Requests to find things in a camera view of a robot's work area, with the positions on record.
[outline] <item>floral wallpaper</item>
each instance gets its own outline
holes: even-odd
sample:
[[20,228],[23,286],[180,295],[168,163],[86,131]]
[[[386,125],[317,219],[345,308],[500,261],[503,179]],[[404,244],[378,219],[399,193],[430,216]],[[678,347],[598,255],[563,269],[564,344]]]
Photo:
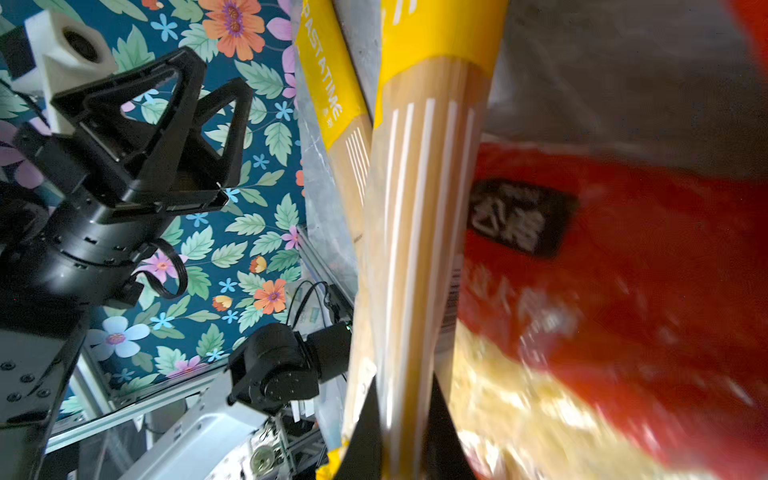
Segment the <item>floral wallpaper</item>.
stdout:
[[[187,294],[164,300],[147,287],[131,310],[94,308],[85,348],[116,396],[224,359],[256,328],[286,321],[286,284],[301,276],[296,225],[304,218],[289,3],[0,0],[0,32],[50,9],[99,30],[118,72],[186,45],[209,64],[201,96],[236,76],[255,92],[240,185],[226,190],[230,202],[221,212],[177,217],[163,234],[186,265]],[[2,63],[0,78],[10,82]],[[170,89],[152,89],[122,110],[156,124],[170,95]],[[232,106],[223,108],[204,128],[214,146],[223,147],[232,113]],[[50,133],[21,98],[0,86],[0,180],[35,189],[53,210],[60,194],[11,145],[23,121]],[[139,270],[176,289],[178,272],[161,252]],[[78,409],[70,397],[61,413]]]

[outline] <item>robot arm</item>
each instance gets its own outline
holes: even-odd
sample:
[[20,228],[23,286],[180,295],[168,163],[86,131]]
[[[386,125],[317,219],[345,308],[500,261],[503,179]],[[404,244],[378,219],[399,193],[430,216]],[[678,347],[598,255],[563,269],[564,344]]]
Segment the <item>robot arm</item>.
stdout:
[[205,478],[289,400],[318,395],[346,371],[352,333],[336,323],[307,336],[272,323],[253,333],[198,403],[121,480]]
[[[135,305],[141,260],[158,247],[177,257],[158,240],[173,217],[224,206],[222,190],[239,181],[253,92],[238,78],[198,101],[206,65],[188,48],[108,77],[114,59],[101,35],[52,12],[4,35],[0,49],[13,77],[7,87],[43,95],[53,132],[23,124],[13,143],[65,196],[49,218],[32,192],[0,185],[1,463],[4,478],[27,479],[37,476],[89,307]],[[156,125],[121,113],[125,101],[169,81],[174,94]],[[200,129],[231,101],[219,155]],[[161,295],[184,292],[183,264],[178,270],[180,291],[155,288]]]

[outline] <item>orange flower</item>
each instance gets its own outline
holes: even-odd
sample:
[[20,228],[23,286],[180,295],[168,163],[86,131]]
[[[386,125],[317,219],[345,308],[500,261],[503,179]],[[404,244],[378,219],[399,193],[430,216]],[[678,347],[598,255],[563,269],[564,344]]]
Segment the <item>orange flower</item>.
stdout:
[[218,295],[214,297],[214,308],[220,312],[230,308],[232,306],[232,299],[226,295]]
[[[304,186],[304,170],[299,170],[296,172],[296,185],[299,187]],[[304,189],[301,189],[301,196],[304,197]]]
[[264,257],[259,255],[258,257],[251,260],[249,270],[251,273],[262,273],[264,270],[266,270],[266,260]]
[[163,4],[157,0],[141,0],[141,4],[150,10],[160,10],[163,8]]
[[286,281],[283,279],[275,280],[272,284],[272,280],[265,282],[261,288],[257,290],[253,295],[256,299],[253,302],[253,306],[257,310],[264,310],[264,315],[269,315],[272,312],[280,313],[286,309]]
[[201,7],[211,10],[203,22],[205,35],[219,39],[219,51],[232,57],[237,50],[241,61],[253,60],[253,50],[261,53],[264,39],[264,20],[254,13],[261,12],[257,0],[200,0]]

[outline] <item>pasta package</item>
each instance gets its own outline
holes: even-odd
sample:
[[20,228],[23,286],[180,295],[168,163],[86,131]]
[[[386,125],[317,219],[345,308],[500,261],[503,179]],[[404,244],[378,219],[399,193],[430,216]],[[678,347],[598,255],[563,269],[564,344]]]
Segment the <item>pasta package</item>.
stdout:
[[450,409],[486,478],[768,478],[768,186],[483,144]]

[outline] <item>black label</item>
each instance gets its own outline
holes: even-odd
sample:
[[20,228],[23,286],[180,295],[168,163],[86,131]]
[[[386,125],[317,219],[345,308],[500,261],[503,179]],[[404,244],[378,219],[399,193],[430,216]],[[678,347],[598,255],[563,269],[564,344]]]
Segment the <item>black label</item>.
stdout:
[[469,197],[468,228],[535,257],[554,257],[578,200],[571,194],[509,180],[480,180]]

